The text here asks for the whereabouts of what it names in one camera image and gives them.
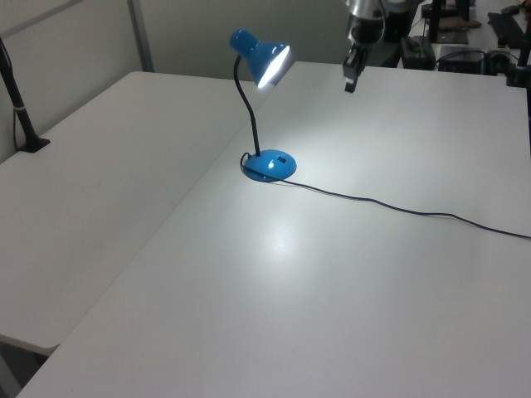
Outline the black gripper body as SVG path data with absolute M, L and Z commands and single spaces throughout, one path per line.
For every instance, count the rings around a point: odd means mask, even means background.
M 369 47 L 379 42 L 385 31 L 385 20 L 378 18 L 364 18 L 349 16 L 347 37 L 354 47 Z

